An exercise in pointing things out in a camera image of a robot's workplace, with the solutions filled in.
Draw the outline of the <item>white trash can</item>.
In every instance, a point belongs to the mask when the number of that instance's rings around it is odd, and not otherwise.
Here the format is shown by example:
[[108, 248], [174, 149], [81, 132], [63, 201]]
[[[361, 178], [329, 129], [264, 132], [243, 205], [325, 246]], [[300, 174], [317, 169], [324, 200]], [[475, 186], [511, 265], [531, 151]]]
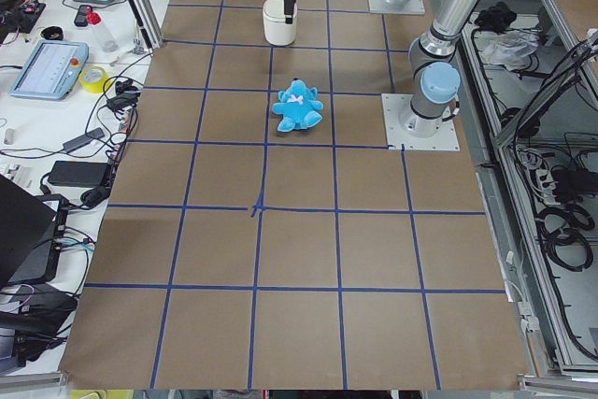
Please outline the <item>white trash can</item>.
[[263, 32], [265, 40], [274, 46], [288, 46], [296, 38], [297, 7], [292, 23], [286, 23], [284, 0], [266, 0], [263, 4]]

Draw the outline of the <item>blue teddy bear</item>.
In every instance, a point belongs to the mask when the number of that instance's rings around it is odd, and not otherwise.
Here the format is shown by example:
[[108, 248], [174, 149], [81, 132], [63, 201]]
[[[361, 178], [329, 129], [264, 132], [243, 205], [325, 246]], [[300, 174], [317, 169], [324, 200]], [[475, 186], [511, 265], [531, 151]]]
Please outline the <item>blue teddy bear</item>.
[[294, 78], [289, 88], [278, 92], [278, 101], [272, 111], [281, 115], [277, 130], [288, 133], [312, 128], [322, 121], [323, 103], [317, 99], [318, 89], [308, 88], [305, 82]]

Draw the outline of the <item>clear bottle red cap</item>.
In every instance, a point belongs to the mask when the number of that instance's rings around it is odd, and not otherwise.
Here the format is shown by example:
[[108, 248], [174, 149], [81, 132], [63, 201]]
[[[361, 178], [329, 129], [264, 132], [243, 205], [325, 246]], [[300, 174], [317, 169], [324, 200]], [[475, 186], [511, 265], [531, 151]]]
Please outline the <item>clear bottle red cap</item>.
[[87, 8], [86, 21], [104, 52], [113, 52], [119, 48], [116, 39], [111, 34], [105, 22], [91, 7]]

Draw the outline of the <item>black phone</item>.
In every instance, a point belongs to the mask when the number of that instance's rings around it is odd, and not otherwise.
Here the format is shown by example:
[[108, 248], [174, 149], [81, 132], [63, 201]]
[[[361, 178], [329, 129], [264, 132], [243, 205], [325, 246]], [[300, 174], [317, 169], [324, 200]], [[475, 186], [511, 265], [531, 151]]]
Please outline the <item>black phone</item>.
[[80, 5], [78, 7], [78, 12], [74, 19], [74, 24], [77, 28], [83, 28], [83, 27], [88, 26], [87, 16], [88, 16], [88, 13], [92, 10], [93, 10], [93, 8], [91, 6], [85, 5], [85, 4]]

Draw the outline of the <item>yellow tape roll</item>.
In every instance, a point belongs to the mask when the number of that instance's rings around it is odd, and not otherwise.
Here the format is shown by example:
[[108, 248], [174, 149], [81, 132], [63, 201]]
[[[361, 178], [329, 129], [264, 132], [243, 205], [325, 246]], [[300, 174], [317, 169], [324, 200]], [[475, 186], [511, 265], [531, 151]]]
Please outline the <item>yellow tape roll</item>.
[[101, 66], [85, 67], [78, 75], [78, 82], [87, 93], [102, 93], [107, 81], [108, 73]]

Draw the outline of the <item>black small bowl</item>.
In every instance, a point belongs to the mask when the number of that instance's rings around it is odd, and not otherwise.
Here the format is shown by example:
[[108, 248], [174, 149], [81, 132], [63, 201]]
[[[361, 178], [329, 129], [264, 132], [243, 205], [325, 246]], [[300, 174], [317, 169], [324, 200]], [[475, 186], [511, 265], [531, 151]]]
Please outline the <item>black small bowl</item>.
[[64, 31], [60, 26], [49, 26], [41, 30], [40, 35], [43, 39], [52, 41], [62, 41]]

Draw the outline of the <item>teach pendant near front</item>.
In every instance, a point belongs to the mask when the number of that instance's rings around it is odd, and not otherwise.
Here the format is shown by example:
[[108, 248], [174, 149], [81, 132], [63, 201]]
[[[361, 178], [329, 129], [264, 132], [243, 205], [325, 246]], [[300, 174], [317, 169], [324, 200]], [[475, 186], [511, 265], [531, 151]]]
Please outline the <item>teach pendant near front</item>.
[[59, 101], [72, 90], [89, 57], [83, 42], [39, 41], [9, 94], [18, 98]]

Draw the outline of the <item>black power adapter brick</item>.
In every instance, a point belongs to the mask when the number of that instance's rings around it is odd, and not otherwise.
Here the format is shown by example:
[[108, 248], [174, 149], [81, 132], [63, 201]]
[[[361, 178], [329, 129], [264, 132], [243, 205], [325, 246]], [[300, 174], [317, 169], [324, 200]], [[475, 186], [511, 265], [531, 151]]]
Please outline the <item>black power adapter brick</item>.
[[98, 162], [56, 161], [48, 183], [61, 187], [97, 187], [107, 180], [110, 165]]

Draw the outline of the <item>black laptop computer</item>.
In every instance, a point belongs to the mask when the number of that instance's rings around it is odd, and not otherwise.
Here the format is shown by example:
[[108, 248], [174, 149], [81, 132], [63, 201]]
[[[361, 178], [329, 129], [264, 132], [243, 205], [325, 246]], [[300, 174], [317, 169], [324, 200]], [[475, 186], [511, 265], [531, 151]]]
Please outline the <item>black laptop computer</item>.
[[60, 194], [34, 196], [1, 178], [1, 285], [36, 285], [56, 276], [68, 211]]

